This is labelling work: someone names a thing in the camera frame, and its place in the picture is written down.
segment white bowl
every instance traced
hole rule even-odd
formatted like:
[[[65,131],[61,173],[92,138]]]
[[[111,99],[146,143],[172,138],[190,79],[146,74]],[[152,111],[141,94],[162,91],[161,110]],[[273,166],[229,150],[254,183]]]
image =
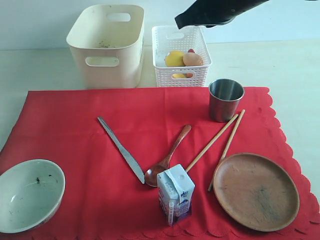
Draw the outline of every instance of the white bowl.
[[[65,192],[65,175],[52,161],[33,159],[0,175],[0,232],[19,233],[47,222]]]

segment milk carton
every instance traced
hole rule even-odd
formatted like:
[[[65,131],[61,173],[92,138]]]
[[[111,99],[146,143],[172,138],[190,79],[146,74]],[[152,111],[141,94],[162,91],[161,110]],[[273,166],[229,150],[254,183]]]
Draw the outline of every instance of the milk carton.
[[[159,203],[167,217],[168,225],[191,215],[191,200],[195,184],[181,164],[157,175]]]

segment chopsticks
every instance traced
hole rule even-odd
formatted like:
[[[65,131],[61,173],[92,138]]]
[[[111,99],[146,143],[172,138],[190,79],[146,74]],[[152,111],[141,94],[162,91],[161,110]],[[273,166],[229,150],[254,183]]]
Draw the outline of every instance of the chopsticks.
[[[235,134],[236,134],[236,131],[237,131],[238,127],[239,127],[239,124],[240,124],[240,122],[241,122],[242,117],[243,117],[244,114],[245,114],[245,111],[246,111],[245,109],[243,109],[243,110],[241,111],[241,113],[240,113],[240,115],[239,115],[239,118],[238,118],[238,120],[236,121],[236,123],[235,123],[235,125],[234,125],[234,127],[233,127],[233,130],[232,130],[232,132],[231,132],[231,134],[230,134],[230,137],[229,137],[229,139],[228,139],[228,142],[227,142],[226,145],[225,145],[225,148],[224,148],[224,150],[223,150],[223,153],[222,153],[222,156],[221,156],[221,158],[220,158],[220,161],[226,157],[227,152],[228,152],[228,149],[229,149],[230,144],[231,144],[231,142],[232,142],[232,139],[234,138],[234,136],[235,136]],[[211,189],[212,189],[213,182],[214,182],[214,177],[215,177],[215,173],[212,174],[212,180],[211,180],[211,182],[210,182],[210,185],[209,185],[209,188],[208,188],[208,192],[210,192]]]
[[[231,118],[227,124],[214,136],[214,138],[204,147],[204,149],[195,157],[195,159],[190,163],[190,165],[185,169],[188,172],[198,160],[205,154],[205,152],[211,147],[212,144],[224,133],[224,131],[236,120],[239,114],[236,114]]]

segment cream plastic storage bin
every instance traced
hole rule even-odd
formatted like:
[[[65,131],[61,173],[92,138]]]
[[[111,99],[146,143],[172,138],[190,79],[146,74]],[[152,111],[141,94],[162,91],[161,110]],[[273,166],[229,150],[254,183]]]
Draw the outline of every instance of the cream plastic storage bin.
[[[166,55],[173,50],[193,49],[203,60],[202,66],[167,67]],[[155,26],[152,28],[152,54],[158,87],[203,87],[211,58],[200,26]],[[173,74],[192,74],[190,78],[173,78]]]
[[[89,89],[135,88],[140,81],[144,9],[98,4],[86,8],[66,41]]]

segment white wall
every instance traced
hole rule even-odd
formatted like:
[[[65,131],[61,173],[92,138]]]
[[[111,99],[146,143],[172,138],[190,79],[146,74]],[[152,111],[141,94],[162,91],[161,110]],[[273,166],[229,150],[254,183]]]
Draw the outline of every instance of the white wall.
[[[194,0],[2,0],[0,50],[65,48],[66,36],[85,8],[136,4],[145,9],[145,43],[151,28],[175,25]],[[320,1],[270,0],[224,26],[206,29],[207,43],[320,38]]]

